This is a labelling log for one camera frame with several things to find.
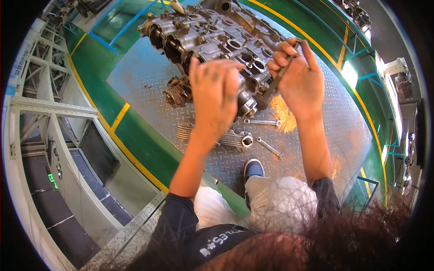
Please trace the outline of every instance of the white pants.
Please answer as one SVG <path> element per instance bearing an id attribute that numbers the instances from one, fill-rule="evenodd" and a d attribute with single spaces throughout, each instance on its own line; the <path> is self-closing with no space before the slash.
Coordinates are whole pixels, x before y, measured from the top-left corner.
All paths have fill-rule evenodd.
<path id="1" fill-rule="evenodd" d="M 294 178 L 251 176 L 246 183 L 251 213 L 248 224 L 238 218 L 222 195 L 200 186 L 194 199 L 198 228 L 218 224 L 250 226 L 260 232 L 280 231 L 297 234 L 316 214 L 318 200 L 306 183 Z"/>

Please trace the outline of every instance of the green floor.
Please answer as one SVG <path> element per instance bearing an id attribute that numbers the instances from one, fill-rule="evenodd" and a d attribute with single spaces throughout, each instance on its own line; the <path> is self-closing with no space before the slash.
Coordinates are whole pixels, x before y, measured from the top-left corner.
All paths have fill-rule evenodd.
<path id="1" fill-rule="evenodd" d="M 342 35 L 342 38 L 344 38 L 346 28 L 345 22 L 338 18 L 332 10 L 325 7 L 321 0 L 302 2 L 309 6 L 311 10 L 314 10 L 323 18 L 323 20 L 327 21 L 330 26 L 333 26 L 336 33 Z M 325 29 L 321 23 L 313 20 L 309 14 L 306 14 L 299 7 L 297 8 L 292 1 L 283 2 L 281 0 L 272 0 L 268 2 L 256 2 L 254 0 L 241 0 L 241 3 L 264 13 L 300 37 L 303 37 L 301 33 L 310 36 L 311 39 L 316 41 L 317 44 L 325 50 L 326 54 L 316 47 L 315 44 L 311 43 L 312 49 L 327 63 L 332 71 L 344 83 L 344 86 L 347 87 L 347 89 L 350 89 L 341 76 L 339 66 L 337 65 L 342 45 L 339 41 L 331 38 L 330 34 L 327 34 L 327 29 Z M 143 6 L 125 0 L 102 21 L 94 33 L 103 40 L 109 42 L 118 31 L 120 31 L 120 29 L 143 8 Z M 280 12 L 281 16 L 288 19 L 281 19 L 276 15 L 276 10 Z M 154 14 L 159 14 L 162 11 L 163 9 L 159 3 L 156 3 L 149 10 L 149 12 Z M 137 41 L 137 39 L 139 39 L 137 25 L 142 24 L 145 19 L 146 15 L 138 18 L 114 44 L 113 47 L 119 52 L 118 55 L 90 36 L 85 36 L 79 46 L 76 47 L 79 40 L 83 37 L 84 32 L 80 29 L 76 29 L 76 34 L 73 35 L 72 33 L 65 31 L 68 50 L 72 52 L 76 47 L 71 56 L 74 66 L 90 98 L 93 100 L 97 109 L 100 111 L 102 117 L 109 126 L 113 124 L 114 120 L 118 116 L 125 104 L 125 100 L 106 82 L 106 80 L 118 61 Z M 360 70 L 368 70 L 361 72 L 358 71 L 359 76 L 369 72 L 373 63 L 370 56 L 355 59 L 355 63 L 360 64 Z M 385 110 L 385 108 L 387 108 L 387 104 L 385 104 L 387 103 L 387 100 L 384 93 L 373 87 L 368 80 L 359 82 L 356 91 L 361 98 L 363 105 L 359 102 L 357 95 L 353 91 L 350 90 L 349 93 L 361 109 L 361 112 L 368 123 L 368 118 L 363 110 L 363 107 L 366 108 L 373 124 L 370 125 L 368 123 L 368 126 L 370 127 L 373 136 L 374 134 L 378 135 L 379 144 L 382 150 L 383 145 L 389 143 L 393 131 L 392 121 L 389 120 L 391 118 L 390 112 Z M 173 176 L 183 155 L 175 146 L 162 137 L 131 108 L 127 111 L 122 122 L 117 127 L 115 137 L 122 142 L 137 162 L 146 168 L 152 176 L 159 180 L 164 186 L 169 186 L 171 177 Z M 363 169 L 368 179 L 380 183 L 381 194 L 384 195 L 385 182 L 381 162 L 381 150 L 379 149 L 378 143 L 373 139 L 368 156 L 363 164 Z M 388 185 L 393 183 L 392 161 L 393 159 L 388 159 L 385 163 Z M 354 185 L 350 198 L 357 198 L 358 201 L 365 202 L 367 200 L 365 196 L 367 191 L 366 188 L 365 191 L 360 191 L 360 189 L 363 188 L 365 188 L 364 185 L 362 188 L 358 185 Z"/>

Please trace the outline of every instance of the black shirt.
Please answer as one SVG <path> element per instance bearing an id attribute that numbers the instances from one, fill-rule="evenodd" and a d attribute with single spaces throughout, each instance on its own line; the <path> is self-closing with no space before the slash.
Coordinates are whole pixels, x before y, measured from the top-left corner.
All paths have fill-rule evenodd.
<path id="1" fill-rule="evenodd" d="M 320 179 L 313 183 L 312 189 L 318 198 L 319 219 L 339 214 L 339 201 L 332 180 Z M 153 254 L 155 257 L 152 260 L 166 261 L 166 267 L 167 258 L 171 258 L 173 263 L 194 269 L 258 234 L 256 231 L 232 224 L 221 224 L 196 231 L 198 222 L 193 202 L 169 193 L 145 256 Z"/>

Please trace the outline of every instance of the hand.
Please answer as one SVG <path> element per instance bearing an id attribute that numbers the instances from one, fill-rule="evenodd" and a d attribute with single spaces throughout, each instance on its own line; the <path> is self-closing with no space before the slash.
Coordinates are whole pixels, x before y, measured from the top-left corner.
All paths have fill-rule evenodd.
<path id="1" fill-rule="evenodd" d="M 302 56 L 294 48 L 295 38 L 289 38 L 277 45 L 273 60 L 267 63 L 271 76 L 275 78 L 281 67 L 288 65 L 288 55 L 298 54 L 289 65 L 277 86 L 283 99 L 297 121 L 322 115 L 324 101 L 324 74 L 321 71 L 307 41 L 303 40 Z"/>
<path id="2" fill-rule="evenodd" d="M 219 59 L 199 64 L 190 62 L 190 84 L 196 125 L 190 144 L 208 153 L 233 122 L 237 113 L 237 69 L 244 65 L 229 59 Z"/>

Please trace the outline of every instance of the person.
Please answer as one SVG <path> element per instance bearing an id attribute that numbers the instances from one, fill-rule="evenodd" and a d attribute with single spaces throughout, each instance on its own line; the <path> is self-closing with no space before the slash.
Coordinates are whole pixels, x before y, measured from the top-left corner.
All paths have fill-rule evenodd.
<path id="1" fill-rule="evenodd" d="M 248 225 L 240 225 L 227 213 L 201 209 L 208 205 L 208 210 L 231 212 L 226 202 L 222 208 L 210 206 L 221 199 L 213 201 L 212 193 L 201 192 L 199 187 L 208 152 L 237 113 L 239 70 L 244 65 L 228 59 L 199 64 L 192 58 L 189 76 L 196 125 L 148 247 L 127 270 L 354 270 L 372 267 L 372 263 L 381 266 L 378 261 L 387 257 L 405 223 L 397 224 L 394 216 L 385 215 L 388 211 L 380 207 L 371 216 L 342 214 L 331 180 L 332 163 L 322 121 L 324 75 L 308 43 L 301 43 L 300 53 L 293 48 L 294 42 L 290 38 L 280 43 L 267 66 L 276 77 L 279 69 L 289 64 L 287 57 L 294 56 L 278 90 L 296 117 L 307 183 L 294 177 L 266 178 L 260 161 L 251 159 L 244 168 L 246 204 L 251 209 Z M 400 218 L 405 220 L 408 209 L 403 210 L 394 214 L 402 214 Z M 389 221 L 393 227 L 386 229 Z M 366 225 L 375 231 L 370 232 Z M 370 243 L 366 243 L 367 235 L 372 237 Z"/>

